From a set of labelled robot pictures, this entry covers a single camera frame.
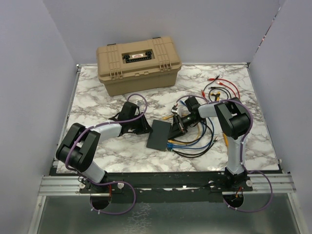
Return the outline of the dark grey network switch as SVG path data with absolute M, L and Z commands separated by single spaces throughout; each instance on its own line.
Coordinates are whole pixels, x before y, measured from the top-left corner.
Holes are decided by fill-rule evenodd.
M 165 151 L 170 128 L 171 123 L 154 119 L 152 123 L 153 131 L 149 134 L 146 147 L 153 150 Z

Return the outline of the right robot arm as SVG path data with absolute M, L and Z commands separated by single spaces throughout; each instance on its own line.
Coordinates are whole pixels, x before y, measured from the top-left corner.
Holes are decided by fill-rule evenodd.
M 193 124 L 216 117 L 228 141 L 228 162 L 221 185 L 230 191 L 236 190 L 249 179 L 245 167 L 245 144 L 253 126 L 252 114 L 236 97 L 202 105 L 195 97 L 190 97 L 185 104 L 190 113 L 185 117 L 174 115 L 169 139 L 184 135 Z

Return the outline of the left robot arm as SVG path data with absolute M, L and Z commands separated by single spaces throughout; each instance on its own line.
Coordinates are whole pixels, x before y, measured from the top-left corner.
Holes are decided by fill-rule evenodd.
M 87 179 L 96 192 L 106 190 L 108 181 L 106 171 L 94 162 L 99 143 L 123 134 L 147 134 L 153 130 L 148 124 L 139 106 L 125 102 L 121 111 L 108 119 L 106 123 L 92 127 L 74 123 L 56 151 L 56 158 Z

